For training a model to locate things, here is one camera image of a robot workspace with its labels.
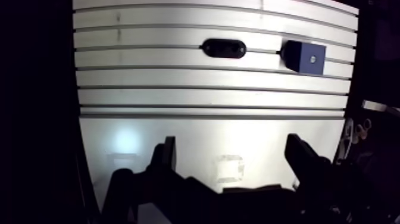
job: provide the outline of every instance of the slatted wall panel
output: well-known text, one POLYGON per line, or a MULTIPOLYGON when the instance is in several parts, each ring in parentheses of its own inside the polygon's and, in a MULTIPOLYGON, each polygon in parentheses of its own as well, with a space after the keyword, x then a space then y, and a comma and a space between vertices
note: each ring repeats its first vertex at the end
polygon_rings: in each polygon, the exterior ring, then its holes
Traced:
POLYGON ((333 158, 357 9, 330 0, 75 0, 74 9, 81 128, 100 206, 112 171, 140 172, 167 135, 177 137, 177 172, 216 191, 290 188, 288 133, 333 158), (248 52, 208 57, 199 46, 210 38, 241 40, 248 52), (288 40, 325 45, 323 75, 287 69, 279 51, 288 40), (222 155, 240 158, 244 173, 218 163, 222 155))

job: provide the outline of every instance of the white surface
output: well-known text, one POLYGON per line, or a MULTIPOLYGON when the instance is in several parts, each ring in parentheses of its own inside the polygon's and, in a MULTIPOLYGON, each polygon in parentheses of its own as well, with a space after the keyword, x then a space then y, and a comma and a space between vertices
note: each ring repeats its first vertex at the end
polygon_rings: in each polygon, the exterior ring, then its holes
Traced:
POLYGON ((135 24, 197 24, 244 27, 326 39, 354 46, 354 32, 294 18, 202 8, 126 8, 74 14, 74 28, 135 24))
POLYGON ((318 116, 343 117, 344 111, 335 110, 276 110, 232 108, 135 108, 135 107, 82 107, 82 114, 118 115, 175 115, 175 116, 318 116))
MULTIPOLYGON (((211 66, 240 69, 287 69, 277 54, 247 52, 242 58, 211 58, 199 49, 114 49, 75 52, 76 67, 211 66)), ((323 74, 351 77, 353 66, 326 61, 323 74)))
POLYGON ((297 133, 319 155, 332 159, 343 120, 80 119, 80 125, 101 208, 112 172, 121 167, 143 171, 166 136, 176 136, 177 173, 193 176, 217 192, 279 183, 291 188, 295 175, 284 157, 287 135, 297 133), (242 158, 241 181, 217 183, 217 173, 226 167, 218 163, 221 155, 242 158))
POLYGON ((185 86, 349 92, 350 81, 297 74, 188 69, 77 71, 78 86, 185 86))
MULTIPOLYGON (((74 34, 75 48, 96 46, 125 45, 194 45, 200 46, 210 38, 237 39, 245 43, 247 48, 279 51, 282 42, 288 40, 278 35, 263 33, 239 32, 233 30, 191 29, 191 28, 137 28, 111 29, 74 34)), ((326 57, 354 61, 355 50, 342 46, 310 41, 310 43, 326 46, 326 57)))
POLYGON ((333 8, 338 8, 340 10, 344 10, 347 11, 349 13, 353 13, 355 15, 358 15, 358 8, 354 8, 351 7, 349 5, 345 5, 343 3, 340 2, 336 2, 336 1, 332 1, 332 0, 306 0, 306 1, 310 1, 310 2, 316 2, 322 5, 327 5, 333 8))
POLYGON ((80 89, 79 103, 345 108, 347 97, 268 91, 203 89, 80 89))
POLYGON ((357 18, 353 15, 293 0, 74 0, 74 9, 112 5, 129 5, 131 7, 140 4, 195 4, 248 8, 309 18, 357 30, 357 18))

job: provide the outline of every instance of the blue box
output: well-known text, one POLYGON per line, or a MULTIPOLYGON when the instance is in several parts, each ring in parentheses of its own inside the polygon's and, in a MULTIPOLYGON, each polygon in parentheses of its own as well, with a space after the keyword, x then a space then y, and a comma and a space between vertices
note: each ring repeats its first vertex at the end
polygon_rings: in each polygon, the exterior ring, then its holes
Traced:
POLYGON ((312 43, 288 41, 281 50, 285 66, 298 73, 320 74, 324 72, 326 47, 312 43))

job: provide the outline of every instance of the black oval object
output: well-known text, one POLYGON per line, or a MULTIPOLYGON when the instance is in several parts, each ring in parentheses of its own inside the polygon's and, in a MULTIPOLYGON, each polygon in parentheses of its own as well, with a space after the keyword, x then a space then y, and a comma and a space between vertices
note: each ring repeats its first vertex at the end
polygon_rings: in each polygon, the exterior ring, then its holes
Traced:
POLYGON ((241 58, 246 54, 246 45, 238 40, 208 39, 200 48, 213 58, 241 58))

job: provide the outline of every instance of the black box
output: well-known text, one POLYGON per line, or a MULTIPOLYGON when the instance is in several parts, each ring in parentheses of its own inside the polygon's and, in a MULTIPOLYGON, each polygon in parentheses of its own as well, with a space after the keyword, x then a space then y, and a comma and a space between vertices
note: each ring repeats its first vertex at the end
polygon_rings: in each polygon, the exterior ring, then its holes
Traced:
POLYGON ((323 74, 326 47, 312 43, 288 41, 281 57, 288 69, 298 73, 323 74))

